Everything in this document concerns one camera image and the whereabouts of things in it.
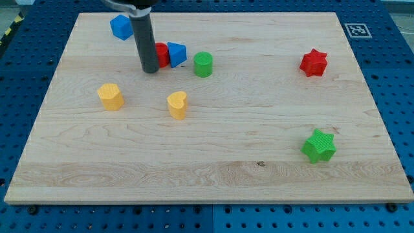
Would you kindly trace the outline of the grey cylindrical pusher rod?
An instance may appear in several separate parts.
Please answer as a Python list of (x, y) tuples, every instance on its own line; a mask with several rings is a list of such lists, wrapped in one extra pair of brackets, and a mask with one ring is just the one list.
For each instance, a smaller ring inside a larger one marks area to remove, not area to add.
[(149, 74), (156, 73), (160, 66), (150, 15), (146, 14), (142, 17), (129, 16), (129, 19), (142, 70)]

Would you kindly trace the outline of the black and silver rod mount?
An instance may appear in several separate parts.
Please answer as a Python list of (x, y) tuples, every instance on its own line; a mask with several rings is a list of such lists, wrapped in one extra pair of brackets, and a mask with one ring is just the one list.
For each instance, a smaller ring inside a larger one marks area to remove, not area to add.
[(158, 0), (101, 0), (101, 2), (112, 10), (125, 12), (130, 16), (146, 16)]

